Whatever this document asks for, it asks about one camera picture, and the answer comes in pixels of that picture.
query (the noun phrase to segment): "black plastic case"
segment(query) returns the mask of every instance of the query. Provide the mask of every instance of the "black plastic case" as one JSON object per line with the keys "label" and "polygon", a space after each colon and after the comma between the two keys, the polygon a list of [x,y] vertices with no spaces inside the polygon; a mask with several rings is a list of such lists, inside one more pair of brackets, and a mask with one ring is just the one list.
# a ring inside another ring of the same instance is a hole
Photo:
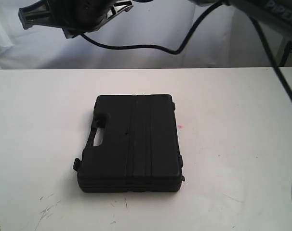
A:
{"label": "black plastic case", "polygon": [[[185,178],[170,95],[99,96],[82,161],[73,169],[87,193],[176,192]],[[97,128],[103,141],[94,147]]]}

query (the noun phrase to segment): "white backdrop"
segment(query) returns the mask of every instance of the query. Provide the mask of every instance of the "white backdrop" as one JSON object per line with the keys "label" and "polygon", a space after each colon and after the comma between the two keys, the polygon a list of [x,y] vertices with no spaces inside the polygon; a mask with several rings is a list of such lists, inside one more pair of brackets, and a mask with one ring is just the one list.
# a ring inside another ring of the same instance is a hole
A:
{"label": "white backdrop", "polygon": [[[180,55],[143,49],[109,51],[83,38],[66,39],[61,29],[24,30],[18,8],[36,0],[0,0],[0,68],[122,69],[268,66],[247,16],[222,6],[208,16]],[[89,36],[109,45],[157,44],[177,49],[194,20],[205,10],[187,0],[134,3],[128,13]],[[274,53],[282,36],[265,27]]]}

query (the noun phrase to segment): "white table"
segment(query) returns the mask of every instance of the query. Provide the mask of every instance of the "white table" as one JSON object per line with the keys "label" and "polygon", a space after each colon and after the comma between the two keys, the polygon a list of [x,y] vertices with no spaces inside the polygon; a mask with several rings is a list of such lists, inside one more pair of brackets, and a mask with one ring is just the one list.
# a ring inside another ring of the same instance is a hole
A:
{"label": "white table", "polygon": [[[155,93],[176,103],[180,191],[83,193],[72,165],[96,97]],[[271,68],[0,71],[2,231],[292,231],[291,183],[292,105]]]}

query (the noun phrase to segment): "table surface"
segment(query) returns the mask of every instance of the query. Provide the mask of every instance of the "table surface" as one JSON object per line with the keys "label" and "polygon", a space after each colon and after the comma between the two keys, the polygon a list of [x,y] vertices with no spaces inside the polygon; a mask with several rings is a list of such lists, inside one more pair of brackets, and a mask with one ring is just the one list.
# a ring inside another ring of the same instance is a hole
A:
{"label": "table surface", "polygon": [[[83,193],[72,165],[96,97],[162,93],[180,191]],[[0,231],[292,231],[291,184],[292,105],[271,68],[0,71]]]}

